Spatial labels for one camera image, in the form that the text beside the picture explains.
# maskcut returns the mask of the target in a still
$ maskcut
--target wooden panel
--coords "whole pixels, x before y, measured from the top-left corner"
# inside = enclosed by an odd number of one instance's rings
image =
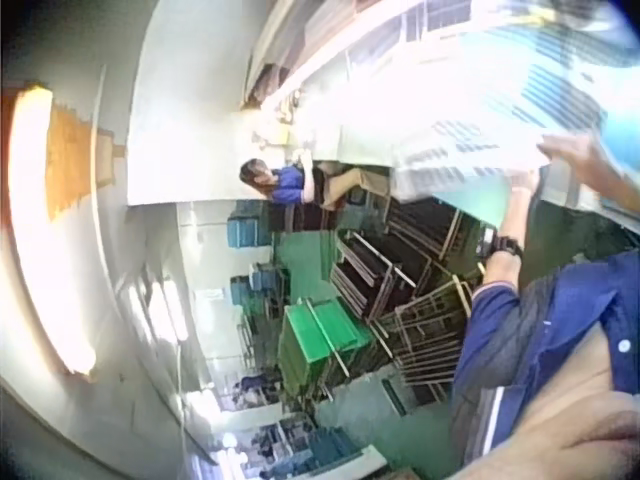
[[[9,208],[9,136],[11,122],[16,105],[18,90],[2,89],[2,150],[0,151],[0,225],[11,230],[11,211]]]
[[[47,138],[47,210],[49,219],[91,193],[91,124],[74,110],[53,105]],[[113,138],[99,130],[96,141],[98,188],[114,182]]]

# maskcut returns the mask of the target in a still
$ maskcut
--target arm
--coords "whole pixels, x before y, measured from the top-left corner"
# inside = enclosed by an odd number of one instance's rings
[[[537,171],[512,179],[507,213],[498,232],[498,235],[502,237],[515,239],[522,249],[525,246],[529,205],[539,182],[540,176]],[[494,282],[507,282],[517,289],[521,266],[522,262],[517,255],[496,252],[487,261],[487,270],[482,283],[486,285]]]
[[[313,160],[311,159],[311,152],[309,150],[304,151],[301,154],[300,160],[302,161],[302,168],[304,170],[304,186],[301,193],[302,203],[311,203],[315,198],[316,185],[313,180]]]
[[[552,161],[566,160],[580,182],[628,210],[640,212],[640,186],[611,166],[599,140],[583,134],[572,137],[545,135],[538,148]]]

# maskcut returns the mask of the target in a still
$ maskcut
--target person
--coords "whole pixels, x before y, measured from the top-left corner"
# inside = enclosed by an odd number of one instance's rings
[[[264,373],[258,375],[247,375],[236,383],[233,388],[239,390],[242,393],[249,390],[260,390],[267,385],[267,376]]]
[[[352,168],[331,176],[314,168],[308,150],[299,156],[302,169],[287,166],[270,170],[262,160],[251,159],[242,165],[240,180],[274,203],[315,203],[326,210],[337,210],[343,197],[356,186],[383,197],[389,195],[389,179],[384,175]]]
[[[640,190],[590,135],[546,136],[581,182],[640,212]],[[512,180],[499,231],[524,250],[532,172]],[[640,255],[570,265],[518,289],[518,248],[474,292],[452,391],[453,478],[640,478]]]

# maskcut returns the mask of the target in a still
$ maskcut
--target sleeve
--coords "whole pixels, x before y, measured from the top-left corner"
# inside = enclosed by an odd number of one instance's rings
[[[277,188],[271,194],[271,200],[282,205],[299,205],[302,203],[302,189]]]
[[[473,371],[477,354],[489,343],[507,315],[519,306],[520,298],[515,287],[507,282],[484,285],[474,293],[471,318],[454,376],[454,388],[463,381],[467,372]]]

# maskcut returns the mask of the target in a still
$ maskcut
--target hand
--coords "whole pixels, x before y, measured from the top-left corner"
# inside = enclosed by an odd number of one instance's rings
[[[510,178],[512,190],[526,190],[532,195],[540,185],[540,172],[531,170],[530,172],[520,173]]]
[[[311,158],[311,151],[305,148],[299,148],[291,155],[292,160],[300,162],[302,168],[308,170],[313,167],[313,158]]]
[[[538,145],[550,160],[562,158],[575,172],[576,178],[605,196],[615,190],[619,175],[613,170],[600,141],[591,134],[574,136],[544,135]]]

